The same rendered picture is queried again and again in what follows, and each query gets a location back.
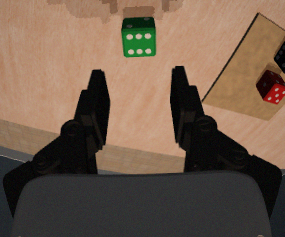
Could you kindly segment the red die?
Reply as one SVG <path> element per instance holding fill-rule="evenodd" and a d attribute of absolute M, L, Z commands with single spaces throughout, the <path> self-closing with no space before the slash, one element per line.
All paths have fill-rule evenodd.
<path fill-rule="evenodd" d="M 285 82 L 279 74 L 266 70 L 256 84 L 263 101 L 278 104 L 285 96 Z"/>

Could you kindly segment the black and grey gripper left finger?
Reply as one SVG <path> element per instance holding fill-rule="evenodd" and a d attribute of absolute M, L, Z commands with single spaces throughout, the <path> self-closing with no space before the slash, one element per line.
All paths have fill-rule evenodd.
<path fill-rule="evenodd" d="M 28 181 L 57 173 L 98 174 L 95 153 L 106 145 L 109 112 L 105 72 L 92 70 L 87 90 L 80 93 L 74 119 L 62 125 L 60 136 L 37 152 L 32 161 L 4 176 L 3 187 L 13 218 L 19 196 Z"/>

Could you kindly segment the green die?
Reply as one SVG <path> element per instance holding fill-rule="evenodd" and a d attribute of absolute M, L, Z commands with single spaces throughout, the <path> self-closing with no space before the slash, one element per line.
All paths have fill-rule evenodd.
<path fill-rule="evenodd" d="M 121 36 L 126 58 L 156 55 L 156 27 L 153 17 L 124 18 Z"/>

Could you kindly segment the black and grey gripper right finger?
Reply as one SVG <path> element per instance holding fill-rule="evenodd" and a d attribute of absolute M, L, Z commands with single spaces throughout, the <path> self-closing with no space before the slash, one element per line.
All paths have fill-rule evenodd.
<path fill-rule="evenodd" d="M 270 220 L 282 180 L 281 170 L 249 155 L 246 148 L 217 129 L 215 119 L 204 114 L 197 86 L 189 85 L 184 66 L 172 68 L 170 106 L 175 143 L 186 151 L 184 172 L 218 169 L 251 176 L 260 187 Z"/>

